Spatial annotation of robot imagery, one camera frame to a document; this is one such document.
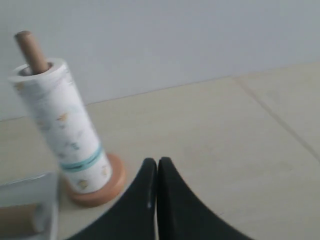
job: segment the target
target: beige tile floor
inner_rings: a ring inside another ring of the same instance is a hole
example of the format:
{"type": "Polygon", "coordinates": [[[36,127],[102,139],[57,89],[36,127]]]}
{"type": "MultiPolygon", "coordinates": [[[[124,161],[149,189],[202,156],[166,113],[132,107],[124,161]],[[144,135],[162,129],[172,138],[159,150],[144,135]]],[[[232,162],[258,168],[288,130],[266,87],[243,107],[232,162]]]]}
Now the beige tile floor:
{"type": "MultiPolygon", "coordinates": [[[[221,218],[257,240],[320,236],[320,63],[190,84],[88,106],[128,184],[146,157],[169,156],[221,218]]],[[[0,122],[0,183],[57,170],[28,118],[0,122]]],[[[106,211],[61,194],[59,239],[106,211]]]]}

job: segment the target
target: teal stripe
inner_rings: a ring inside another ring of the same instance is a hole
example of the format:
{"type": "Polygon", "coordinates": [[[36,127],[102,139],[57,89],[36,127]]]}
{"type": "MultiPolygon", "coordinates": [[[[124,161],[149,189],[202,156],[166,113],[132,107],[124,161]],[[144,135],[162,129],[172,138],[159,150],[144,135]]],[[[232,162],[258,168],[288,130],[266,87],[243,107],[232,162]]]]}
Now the teal stripe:
{"type": "Polygon", "coordinates": [[[98,149],[89,158],[76,163],[69,163],[69,164],[60,163],[60,166],[65,172],[69,172],[69,173],[76,173],[76,172],[86,170],[91,166],[93,166],[98,161],[102,151],[103,151],[102,147],[99,146],[98,149]]]}

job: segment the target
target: white wall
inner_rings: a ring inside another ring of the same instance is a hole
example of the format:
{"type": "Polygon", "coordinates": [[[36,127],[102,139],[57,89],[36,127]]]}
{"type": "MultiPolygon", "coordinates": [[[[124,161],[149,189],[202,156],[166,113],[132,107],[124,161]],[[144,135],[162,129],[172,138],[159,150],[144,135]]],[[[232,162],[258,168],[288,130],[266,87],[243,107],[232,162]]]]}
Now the white wall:
{"type": "Polygon", "coordinates": [[[319,60],[319,24],[318,0],[2,0],[0,119],[26,114],[7,83],[21,30],[92,103],[319,60]]]}

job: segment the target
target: wooden base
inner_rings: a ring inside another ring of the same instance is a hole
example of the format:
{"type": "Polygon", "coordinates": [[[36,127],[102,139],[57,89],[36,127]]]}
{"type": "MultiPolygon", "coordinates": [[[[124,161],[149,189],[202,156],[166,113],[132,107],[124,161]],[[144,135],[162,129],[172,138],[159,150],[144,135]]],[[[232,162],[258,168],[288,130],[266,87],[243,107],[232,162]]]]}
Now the wooden base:
{"type": "Polygon", "coordinates": [[[107,154],[107,157],[112,167],[112,176],[100,190],[84,194],[77,193],[72,190],[68,181],[65,181],[66,193],[73,202],[84,207],[96,207],[114,199],[124,189],[126,170],[123,162],[113,154],[107,154]]]}

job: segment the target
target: tile grout line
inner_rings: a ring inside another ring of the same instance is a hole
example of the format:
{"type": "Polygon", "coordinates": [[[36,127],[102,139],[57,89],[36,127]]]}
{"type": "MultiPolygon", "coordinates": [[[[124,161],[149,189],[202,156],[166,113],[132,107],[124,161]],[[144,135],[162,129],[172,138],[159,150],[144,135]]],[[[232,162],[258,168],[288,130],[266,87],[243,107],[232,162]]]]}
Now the tile grout line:
{"type": "Polygon", "coordinates": [[[238,84],[243,91],[251,97],[254,101],[256,101],[260,107],[262,107],[282,128],[284,128],[298,143],[305,148],[319,163],[320,163],[320,155],[304,140],[299,134],[295,132],[295,130],[289,126],[281,117],[279,117],[267,104],[259,99],[259,97],[254,93],[250,87],[248,87],[241,80],[235,80],[235,83],[238,84]]]}

